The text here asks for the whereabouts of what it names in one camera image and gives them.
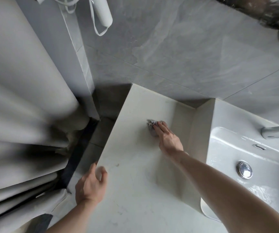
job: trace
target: person's right hand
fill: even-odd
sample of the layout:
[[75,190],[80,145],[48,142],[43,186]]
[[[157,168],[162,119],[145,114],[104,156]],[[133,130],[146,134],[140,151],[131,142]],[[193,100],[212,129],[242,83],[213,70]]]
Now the person's right hand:
[[101,180],[98,180],[95,176],[96,163],[91,164],[89,171],[79,179],[75,186],[77,204],[87,200],[96,205],[103,200],[108,174],[104,167],[100,168],[102,173]]
[[160,138],[161,151],[170,158],[173,158],[177,152],[184,151],[180,139],[168,128],[168,125],[165,122],[157,122],[157,124],[159,127],[154,125],[153,128]]

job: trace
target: gray cleaning cloth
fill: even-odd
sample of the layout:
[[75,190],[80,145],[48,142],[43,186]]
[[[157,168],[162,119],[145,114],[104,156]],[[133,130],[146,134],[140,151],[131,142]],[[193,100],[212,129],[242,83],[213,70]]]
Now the gray cleaning cloth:
[[152,119],[147,119],[147,126],[148,126],[148,130],[149,130],[150,134],[152,136],[158,136],[155,129],[153,129],[153,125],[156,125],[157,127],[159,127],[158,124],[157,124],[157,121],[152,120]]

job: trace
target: sink drain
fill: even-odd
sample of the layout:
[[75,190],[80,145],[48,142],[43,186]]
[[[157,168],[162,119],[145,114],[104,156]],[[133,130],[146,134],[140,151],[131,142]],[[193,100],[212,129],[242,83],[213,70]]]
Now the sink drain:
[[236,169],[238,175],[242,178],[250,179],[253,175],[251,166],[243,160],[238,161]]

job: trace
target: forearm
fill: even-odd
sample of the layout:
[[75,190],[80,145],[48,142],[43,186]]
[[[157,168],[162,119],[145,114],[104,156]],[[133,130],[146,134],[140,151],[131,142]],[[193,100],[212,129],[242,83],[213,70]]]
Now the forearm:
[[88,219],[95,207],[96,203],[94,201],[80,202],[59,222],[50,227],[46,233],[85,233]]
[[185,152],[172,157],[229,232],[279,232],[279,213],[235,180]]

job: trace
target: person's left arm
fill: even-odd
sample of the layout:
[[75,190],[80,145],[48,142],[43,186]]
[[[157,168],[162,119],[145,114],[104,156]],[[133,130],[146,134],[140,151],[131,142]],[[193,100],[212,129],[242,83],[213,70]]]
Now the person's left arm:
[[93,163],[90,170],[76,184],[76,203],[66,216],[50,227],[46,233],[85,233],[88,219],[96,205],[102,201],[106,185],[107,172],[101,167],[102,178],[95,176],[96,164]]

